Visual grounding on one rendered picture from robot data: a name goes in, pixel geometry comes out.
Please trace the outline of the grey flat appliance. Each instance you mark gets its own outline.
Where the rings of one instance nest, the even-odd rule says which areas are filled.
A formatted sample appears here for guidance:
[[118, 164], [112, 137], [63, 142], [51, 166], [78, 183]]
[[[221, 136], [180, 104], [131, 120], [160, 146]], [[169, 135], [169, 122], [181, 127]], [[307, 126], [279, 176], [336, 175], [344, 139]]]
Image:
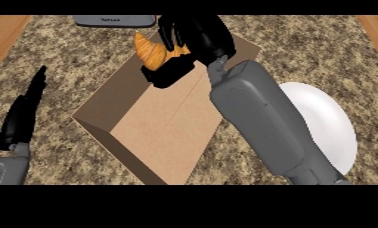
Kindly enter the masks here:
[[87, 27], [144, 28], [155, 24], [153, 15], [73, 15], [75, 23]]

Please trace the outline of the open cardboard box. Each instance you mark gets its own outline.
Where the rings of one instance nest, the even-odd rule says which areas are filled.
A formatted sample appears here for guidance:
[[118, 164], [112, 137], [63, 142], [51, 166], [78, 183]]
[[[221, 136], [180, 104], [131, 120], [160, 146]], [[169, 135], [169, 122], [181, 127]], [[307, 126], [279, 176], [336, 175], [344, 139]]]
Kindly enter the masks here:
[[221, 115], [209, 101], [206, 67], [165, 89], [147, 83], [131, 56], [72, 118], [140, 181], [187, 181]]

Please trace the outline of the golden croissant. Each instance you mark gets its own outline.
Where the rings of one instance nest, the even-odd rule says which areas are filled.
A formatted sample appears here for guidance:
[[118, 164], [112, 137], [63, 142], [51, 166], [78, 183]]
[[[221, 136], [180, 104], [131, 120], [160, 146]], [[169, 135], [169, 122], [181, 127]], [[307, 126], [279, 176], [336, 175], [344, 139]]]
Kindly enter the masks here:
[[189, 54], [186, 46], [174, 45], [174, 50], [168, 51], [162, 43], [152, 42], [141, 33], [134, 34], [134, 49], [144, 67], [156, 71], [162, 64], [172, 58]]

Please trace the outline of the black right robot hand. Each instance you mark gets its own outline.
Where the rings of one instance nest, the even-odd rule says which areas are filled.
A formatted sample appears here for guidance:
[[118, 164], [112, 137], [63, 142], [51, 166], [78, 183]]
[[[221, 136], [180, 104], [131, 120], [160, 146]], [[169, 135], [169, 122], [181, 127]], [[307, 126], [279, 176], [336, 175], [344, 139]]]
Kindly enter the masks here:
[[168, 52], [174, 46], [187, 47], [189, 53], [171, 57], [156, 70], [141, 66], [141, 74], [152, 85], [168, 88], [194, 68], [199, 61], [208, 66], [220, 57], [236, 54], [233, 38], [227, 27], [214, 14], [162, 15], [158, 19], [158, 33]]

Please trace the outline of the white plate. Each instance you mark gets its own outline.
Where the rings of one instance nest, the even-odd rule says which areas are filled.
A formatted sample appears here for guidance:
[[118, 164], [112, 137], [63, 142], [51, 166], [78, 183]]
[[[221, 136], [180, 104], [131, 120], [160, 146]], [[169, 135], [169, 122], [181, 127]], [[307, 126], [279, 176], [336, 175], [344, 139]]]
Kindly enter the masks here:
[[304, 118], [313, 140], [342, 175], [351, 170], [357, 156], [357, 139], [347, 113], [332, 97], [314, 86], [280, 84]]

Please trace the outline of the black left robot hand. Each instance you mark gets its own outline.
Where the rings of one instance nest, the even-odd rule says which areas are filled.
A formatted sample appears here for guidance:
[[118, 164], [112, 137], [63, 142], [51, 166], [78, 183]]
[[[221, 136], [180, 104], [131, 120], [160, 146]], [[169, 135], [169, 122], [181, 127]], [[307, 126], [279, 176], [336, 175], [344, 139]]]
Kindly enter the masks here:
[[29, 83], [28, 90], [19, 95], [10, 106], [1, 130], [0, 130], [0, 150], [8, 151], [10, 146], [31, 141], [35, 112], [45, 88], [45, 66], [41, 66]]

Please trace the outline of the wooden side panel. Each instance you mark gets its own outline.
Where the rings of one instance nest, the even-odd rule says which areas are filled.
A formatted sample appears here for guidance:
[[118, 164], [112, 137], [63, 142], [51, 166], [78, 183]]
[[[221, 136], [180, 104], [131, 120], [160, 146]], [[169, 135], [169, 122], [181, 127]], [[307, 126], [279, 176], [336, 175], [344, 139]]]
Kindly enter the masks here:
[[0, 15], [0, 61], [20, 36], [31, 15]]
[[366, 31], [367, 37], [378, 49], [378, 15], [358, 15], [361, 27]]

